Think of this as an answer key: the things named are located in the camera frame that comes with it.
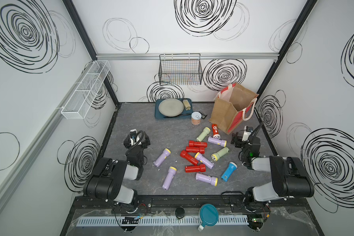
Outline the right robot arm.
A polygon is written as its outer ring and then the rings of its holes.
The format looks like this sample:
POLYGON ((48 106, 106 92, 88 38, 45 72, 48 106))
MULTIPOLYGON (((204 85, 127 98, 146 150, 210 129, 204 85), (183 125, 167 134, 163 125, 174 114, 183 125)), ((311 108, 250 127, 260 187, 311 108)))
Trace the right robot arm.
POLYGON ((260 125, 256 128, 247 126, 242 135, 232 134, 231 144, 241 149, 239 160, 242 165, 249 170, 271 174, 271 182, 246 191, 244 202, 313 197, 314 185, 299 158, 260 156, 261 140, 257 137, 260 129, 260 125))

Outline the brown jute tote bag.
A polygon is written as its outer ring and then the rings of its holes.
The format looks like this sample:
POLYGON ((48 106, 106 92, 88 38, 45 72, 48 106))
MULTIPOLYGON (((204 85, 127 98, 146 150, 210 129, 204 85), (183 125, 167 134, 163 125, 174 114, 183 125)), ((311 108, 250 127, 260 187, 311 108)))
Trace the brown jute tote bag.
POLYGON ((258 94, 233 83, 221 90, 214 99, 214 107, 209 121, 230 134, 254 113, 258 94))

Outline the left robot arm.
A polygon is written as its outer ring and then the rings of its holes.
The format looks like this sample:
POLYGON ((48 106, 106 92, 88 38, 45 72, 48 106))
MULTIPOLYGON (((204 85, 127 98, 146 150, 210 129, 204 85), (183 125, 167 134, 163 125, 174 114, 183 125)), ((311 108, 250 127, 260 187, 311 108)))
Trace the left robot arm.
POLYGON ((124 140, 125 160, 101 158, 84 184, 83 195, 92 199, 113 200, 126 205, 137 205, 138 193, 123 185, 124 180, 138 181, 148 159, 144 149, 150 145, 146 132, 131 130, 124 140))

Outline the red flashlight top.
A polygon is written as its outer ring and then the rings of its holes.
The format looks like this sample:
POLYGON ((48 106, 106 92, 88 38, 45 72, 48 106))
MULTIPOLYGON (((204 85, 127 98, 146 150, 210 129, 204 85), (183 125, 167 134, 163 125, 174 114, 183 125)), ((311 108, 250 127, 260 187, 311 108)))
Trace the red flashlight top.
POLYGON ((188 143, 189 147, 203 147, 206 148, 207 147, 207 143, 206 142, 199 142, 199 141, 193 141, 190 140, 188 143))

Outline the blue flashlight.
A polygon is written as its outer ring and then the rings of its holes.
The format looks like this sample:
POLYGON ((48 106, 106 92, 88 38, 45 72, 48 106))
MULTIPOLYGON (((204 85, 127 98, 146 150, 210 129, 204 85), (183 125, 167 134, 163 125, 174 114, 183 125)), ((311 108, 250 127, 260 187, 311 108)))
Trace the blue flashlight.
POLYGON ((237 164, 235 162, 229 162, 229 165, 225 172, 222 174, 221 179, 224 182, 227 182, 232 173, 238 168, 237 164))

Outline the red flashlight diagonal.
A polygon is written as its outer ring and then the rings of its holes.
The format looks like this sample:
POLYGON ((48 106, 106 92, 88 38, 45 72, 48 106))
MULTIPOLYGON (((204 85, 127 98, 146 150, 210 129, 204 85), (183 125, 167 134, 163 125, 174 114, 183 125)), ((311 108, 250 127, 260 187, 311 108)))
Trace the red flashlight diagonal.
POLYGON ((192 157, 186 150, 182 150, 180 156, 195 166, 199 164, 199 161, 196 158, 192 157))

